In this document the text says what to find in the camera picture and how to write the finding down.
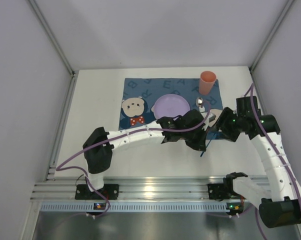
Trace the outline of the orange plastic cup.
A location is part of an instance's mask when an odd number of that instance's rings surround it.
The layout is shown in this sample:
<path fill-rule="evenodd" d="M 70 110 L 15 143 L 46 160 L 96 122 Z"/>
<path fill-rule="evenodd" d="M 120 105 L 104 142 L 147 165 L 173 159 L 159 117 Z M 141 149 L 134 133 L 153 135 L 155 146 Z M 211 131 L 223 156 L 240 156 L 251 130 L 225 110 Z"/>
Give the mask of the orange plastic cup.
<path fill-rule="evenodd" d="M 201 95 L 208 95 L 213 88 L 217 76 L 212 71 L 204 71 L 200 74 L 199 78 L 199 93 Z"/>

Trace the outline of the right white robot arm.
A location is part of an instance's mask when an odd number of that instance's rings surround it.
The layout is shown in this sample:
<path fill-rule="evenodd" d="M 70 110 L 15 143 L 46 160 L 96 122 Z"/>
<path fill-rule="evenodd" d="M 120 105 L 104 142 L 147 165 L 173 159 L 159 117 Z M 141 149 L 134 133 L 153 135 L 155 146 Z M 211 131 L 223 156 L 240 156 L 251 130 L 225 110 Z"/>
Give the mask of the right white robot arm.
<path fill-rule="evenodd" d="M 236 110 L 222 110 L 213 129 L 230 142 L 236 142 L 242 133 L 248 136 L 260 157 L 270 190 L 243 172 L 227 174 L 224 187 L 230 195 L 243 196 L 253 204 L 268 228 L 301 224 L 301 186 L 285 153 L 276 118 L 261 113 L 256 96 L 237 98 L 236 104 Z"/>

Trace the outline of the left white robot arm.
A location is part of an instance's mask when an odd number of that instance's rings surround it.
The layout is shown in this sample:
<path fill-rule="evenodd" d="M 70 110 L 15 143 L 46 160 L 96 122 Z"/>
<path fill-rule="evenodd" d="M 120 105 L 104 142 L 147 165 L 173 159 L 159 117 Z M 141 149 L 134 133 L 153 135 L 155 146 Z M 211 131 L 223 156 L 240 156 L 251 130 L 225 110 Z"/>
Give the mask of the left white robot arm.
<path fill-rule="evenodd" d="M 206 150 L 209 112 L 190 110 L 176 117 L 162 117 L 140 127 L 118 131 L 96 128 L 83 144 L 87 165 L 88 189 L 104 187 L 104 172 L 111 166 L 114 152 L 151 144 L 173 143 L 180 140 L 193 150 Z"/>

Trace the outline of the silver spoon green handle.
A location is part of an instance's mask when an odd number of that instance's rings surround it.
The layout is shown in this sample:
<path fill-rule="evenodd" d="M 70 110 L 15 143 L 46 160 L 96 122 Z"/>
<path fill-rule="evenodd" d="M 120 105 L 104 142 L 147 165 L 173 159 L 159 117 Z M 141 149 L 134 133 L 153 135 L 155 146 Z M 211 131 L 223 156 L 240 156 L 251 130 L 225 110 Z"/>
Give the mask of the silver spoon green handle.
<path fill-rule="evenodd" d="M 198 107 L 198 111 L 200 113 L 204 113 L 206 111 L 206 109 L 204 107 L 204 100 L 201 97 L 198 97 L 196 99 L 196 106 Z"/>

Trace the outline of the blue bear print placemat cloth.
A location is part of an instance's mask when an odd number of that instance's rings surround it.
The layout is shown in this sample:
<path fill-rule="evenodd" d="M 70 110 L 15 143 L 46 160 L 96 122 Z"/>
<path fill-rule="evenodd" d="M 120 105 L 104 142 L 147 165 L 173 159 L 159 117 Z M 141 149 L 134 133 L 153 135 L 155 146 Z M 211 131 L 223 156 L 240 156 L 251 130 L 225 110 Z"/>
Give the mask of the blue bear print placemat cloth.
<path fill-rule="evenodd" d="M 167 94 L 185 98 L 190 110 L 198 110 L 196 105 L 198 97 L 209 102 L 210 126 L 215 123 L 216 117 L 219 117 L 223 110 L 218 81 L 215 81 L 208 95 L 201 95 L 197 78 L 126 78 L 118 129 L 126 130 L 156 121 L 152 108 L 158 98 Z"/>

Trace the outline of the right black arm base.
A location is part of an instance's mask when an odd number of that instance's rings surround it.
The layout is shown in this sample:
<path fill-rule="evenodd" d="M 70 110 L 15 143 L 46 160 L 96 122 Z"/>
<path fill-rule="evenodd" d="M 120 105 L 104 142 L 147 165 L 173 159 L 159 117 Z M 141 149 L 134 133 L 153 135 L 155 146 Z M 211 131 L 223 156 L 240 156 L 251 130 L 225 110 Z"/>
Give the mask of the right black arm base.
<path fill-rule="evenodd" d="M 223 183 L 207 184 L 207 192 L 210 200 L 221 202 L 223 200 L 244 200 L 245 198 L 230 190 Z"/>

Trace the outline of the purple plastic plate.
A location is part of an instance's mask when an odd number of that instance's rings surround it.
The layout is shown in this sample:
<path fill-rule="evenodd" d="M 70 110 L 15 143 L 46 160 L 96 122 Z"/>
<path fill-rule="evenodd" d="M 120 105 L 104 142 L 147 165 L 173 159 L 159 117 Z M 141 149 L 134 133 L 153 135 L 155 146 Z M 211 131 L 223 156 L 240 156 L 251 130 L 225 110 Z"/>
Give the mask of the purple plastic plate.
<path fill-rule="evenodd" d="M 152 107 L 154 117 L 157 120 L 162 117 L 183 116 L 190 110 L 188 101 L 177 94 L 165 94 L 161 96 L 155 101 Z"/>

